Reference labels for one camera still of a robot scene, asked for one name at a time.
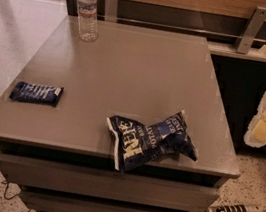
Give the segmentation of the white power strip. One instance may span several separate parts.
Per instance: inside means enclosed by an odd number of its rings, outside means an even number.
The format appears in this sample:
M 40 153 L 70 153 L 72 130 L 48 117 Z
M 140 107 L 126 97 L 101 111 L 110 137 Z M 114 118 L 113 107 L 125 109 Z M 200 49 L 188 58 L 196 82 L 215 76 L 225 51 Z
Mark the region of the white power strip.
M 211 206 L 206 212 L 263 212 L 263 208 L 260 205 L 221 205 Z

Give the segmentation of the small blue snack packet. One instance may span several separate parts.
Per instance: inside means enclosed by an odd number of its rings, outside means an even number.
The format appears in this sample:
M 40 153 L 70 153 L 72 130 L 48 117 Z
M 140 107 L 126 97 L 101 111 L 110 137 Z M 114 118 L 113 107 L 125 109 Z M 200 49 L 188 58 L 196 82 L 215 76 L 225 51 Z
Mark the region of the small blue snack packet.
M 63 87 L 29 84 L 28 82 L 19 81 L 10 93 L 10 99 L 21 103 L 55 106 L 59 102 L 63 91 Z

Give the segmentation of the clear plastic water bottle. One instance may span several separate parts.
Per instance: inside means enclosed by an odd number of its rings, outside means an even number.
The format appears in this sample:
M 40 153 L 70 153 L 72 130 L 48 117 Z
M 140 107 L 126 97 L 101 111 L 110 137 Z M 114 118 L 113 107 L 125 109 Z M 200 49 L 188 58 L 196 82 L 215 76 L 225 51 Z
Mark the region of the clear plastic water bottle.
M 83 41 L 94 41 L 98 37 L 97 0 L 77 0 L 79 36 Z

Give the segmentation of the horizontal metal rail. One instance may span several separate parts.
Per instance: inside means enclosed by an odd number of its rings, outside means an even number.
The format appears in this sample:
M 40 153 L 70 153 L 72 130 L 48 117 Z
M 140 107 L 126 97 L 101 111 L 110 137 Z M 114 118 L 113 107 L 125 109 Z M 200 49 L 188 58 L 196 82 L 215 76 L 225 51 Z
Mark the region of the horizontal metal rail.
M 117 20 L 117 21 L 125 21 L 125 22 L 131 22 L 131 23 L 137 23 L 137 24 L 146 24 L 149 26 L 155 26 L 155 27 L 164 27 L 164 28 L 173 28 L 173 29 L 179 29 L 179 30 L 185 30 L 185 31 L 191 31 L 191 32 L 197 32 L 197 33 L 203 33 L 203 34 L 209 34 L 209 35 L 215 35 L 220 37 L 226 37 L 226 38 L 235 38 L 235 39 L 241 39 L 239 35 L 233 35 L 233 34 L 227 34 L 227 33 L 221 33 L 221 32 L 215 32 L 215 31 L 209 31 L 209 30 L 203 30 L 203 29 L 191 29 L 191 28 L 185 28 L 185 27 L 179 27 L 179 26 L 173 26 L 173 25 L 167 25 L 167 24 L 161 24 L 161 23 L 155 23 L 155 22 L 149 22 L 149 21 L 143 21 L 143 20 L 137 20 L 137 19 L 125 19 L 125 18 L 119 18 L 113 17 L 113 16 L 105 16 L 105 15 L 99 15 L 103 18 L 107 18 L 107 20 Z

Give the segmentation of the right metal rail bracket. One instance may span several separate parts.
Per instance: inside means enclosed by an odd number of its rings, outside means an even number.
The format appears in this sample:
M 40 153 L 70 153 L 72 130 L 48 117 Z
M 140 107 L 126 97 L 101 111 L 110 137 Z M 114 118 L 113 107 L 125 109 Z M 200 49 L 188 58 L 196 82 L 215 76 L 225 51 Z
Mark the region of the right metal rail bracket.
M 259 33 L 262 24 L 266 20 L 266 8 L 257 6 L 252 16 L 249 18 L 247 25 L 243 29 L 240 37 L 236 39 L 235 49 L 238 54 L 247 54 L 253 45 L 255 36 Z

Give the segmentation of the large blue chip bag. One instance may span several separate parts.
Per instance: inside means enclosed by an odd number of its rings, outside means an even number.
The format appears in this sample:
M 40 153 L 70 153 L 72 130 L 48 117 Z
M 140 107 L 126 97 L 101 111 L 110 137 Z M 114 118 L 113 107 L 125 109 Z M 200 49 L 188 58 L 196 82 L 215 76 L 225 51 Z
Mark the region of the large blue chip bag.
M 124 173 L 167 154 L 183 154 L 196 161 L 197 148 L 187 133 L 184 113 L 182 110 L 148 126 L 123 116 L 108 117 L 115 170 Z

